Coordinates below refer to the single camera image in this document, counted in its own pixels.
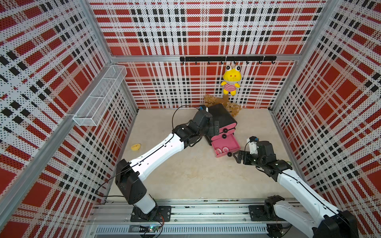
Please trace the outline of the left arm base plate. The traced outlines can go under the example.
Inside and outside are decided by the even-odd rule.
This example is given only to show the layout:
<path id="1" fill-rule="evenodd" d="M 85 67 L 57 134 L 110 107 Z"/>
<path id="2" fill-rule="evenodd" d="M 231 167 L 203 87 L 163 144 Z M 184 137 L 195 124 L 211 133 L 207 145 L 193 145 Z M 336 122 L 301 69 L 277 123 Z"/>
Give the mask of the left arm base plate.
<path id="1" fill-rule="evenodd" d="M 131 222 L 169 222 L 171 219 L 171 206 L 157 206 L 148 214 L 143 213 L 137 206 L 133 208 Z"/>

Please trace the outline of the pink drawer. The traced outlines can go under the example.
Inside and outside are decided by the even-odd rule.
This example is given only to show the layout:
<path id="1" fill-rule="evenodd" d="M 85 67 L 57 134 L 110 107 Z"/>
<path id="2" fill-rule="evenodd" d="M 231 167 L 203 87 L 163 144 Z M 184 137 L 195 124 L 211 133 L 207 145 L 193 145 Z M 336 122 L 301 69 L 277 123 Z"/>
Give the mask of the pink drawer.
<path id="1" fill-rule="evenodd" d="M 226 139 L 227 136 L 235 133 L 236 125 L 237 124 L 232 124 L 232 125 L 220 128 L 219 129 L 219 135 L 209 136 L 208 138 L 210 139 L 210 141 L 215 141 L 215 140 L 218 140 L 221 138 Z"/>
<path id="2" fill-rule="evenodd" d="M 221 149 L 221 151 L 222 151 L 221 154 L 217 155 L 215 152 L 217 158 L 223 157 L 223 156 L 231 157 L 233 153 L 235 153 L 241 149 L 239 143 L 237 142 L 237 140 L 233 134 L 227 136 L 226 139 L 221 138 L 221 139 L 212 141 L 211 146 L 213 147 L 214 151 L 217 148 Z M 222 150 L 223 147 L 228 147 L 230 151 L 227 153 L 224 153 Z"/>

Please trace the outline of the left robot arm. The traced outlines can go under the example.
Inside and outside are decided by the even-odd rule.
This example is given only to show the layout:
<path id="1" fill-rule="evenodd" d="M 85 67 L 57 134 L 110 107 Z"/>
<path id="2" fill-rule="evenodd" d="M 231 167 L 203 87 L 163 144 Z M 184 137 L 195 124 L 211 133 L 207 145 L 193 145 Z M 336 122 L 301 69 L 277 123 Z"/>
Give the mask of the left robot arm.
<path id="1" fill-rule="evenodd" d="M 180 124 L 158 145 L 145 154 L 117 164 L 115 184 L 128 204 L 137 207 L 143 214 L 157 212 L 157 203 L 148 193 L 144 180 L 167 159 L 195 146 L 201 139 L 219 135 L 220 123 L 208 110 L 199 109 L 193 119 Z"/>

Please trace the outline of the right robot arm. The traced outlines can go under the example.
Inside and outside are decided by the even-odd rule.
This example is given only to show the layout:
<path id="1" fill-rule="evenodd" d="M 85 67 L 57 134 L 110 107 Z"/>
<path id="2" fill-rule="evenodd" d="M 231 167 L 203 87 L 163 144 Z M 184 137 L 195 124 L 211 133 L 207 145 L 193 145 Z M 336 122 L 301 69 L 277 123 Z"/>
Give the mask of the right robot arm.
<path id="1" fill-rule="evenodd" d="M 245 147 L 249 150 L 239 150 L 232 154 L 236 162 L 255 166 L 287 189 L 306 209 L 306 212 L 302 212 L 283 197 L 272 196 L 265 200 L 264 210 L 268 218 L 281 218 L 309 238 L 359 236 L 356 217 L 329 203 L 307 185 L 288 162 L 277 159 L 270 142 L 251 137 Z"/>

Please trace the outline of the black drawer cabinet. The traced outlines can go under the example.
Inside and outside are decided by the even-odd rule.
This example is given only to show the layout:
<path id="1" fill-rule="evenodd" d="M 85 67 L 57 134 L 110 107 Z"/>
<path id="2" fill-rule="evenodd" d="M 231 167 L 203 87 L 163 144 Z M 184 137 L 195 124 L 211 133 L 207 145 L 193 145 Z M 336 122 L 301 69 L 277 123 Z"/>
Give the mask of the black drawer cabinet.
<path id="1" fill-rule="evenodd" d="M 220 128 L 229 126 L 232 124 L 237 124 L 237 121 L 231 116 L 231 114 L 223 107 L 222 104 L 214 105 L 208 107 L 208 112 L 212 114 L 215 121 L 219 121 Z M 208 144 L 211 146 L 209 136 L 205 136 Z"/>

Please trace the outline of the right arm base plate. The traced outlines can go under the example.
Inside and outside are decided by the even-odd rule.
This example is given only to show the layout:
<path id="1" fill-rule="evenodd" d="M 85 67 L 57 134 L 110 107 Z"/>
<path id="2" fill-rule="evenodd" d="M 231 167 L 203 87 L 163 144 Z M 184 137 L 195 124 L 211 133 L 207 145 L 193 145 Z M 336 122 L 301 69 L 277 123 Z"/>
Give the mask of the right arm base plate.
<path id="1" fill-rule="evenodd" d="M 250 205 L 248 209 L 251 221 L 271 221 L 270 209 L 267 205 Z"/>

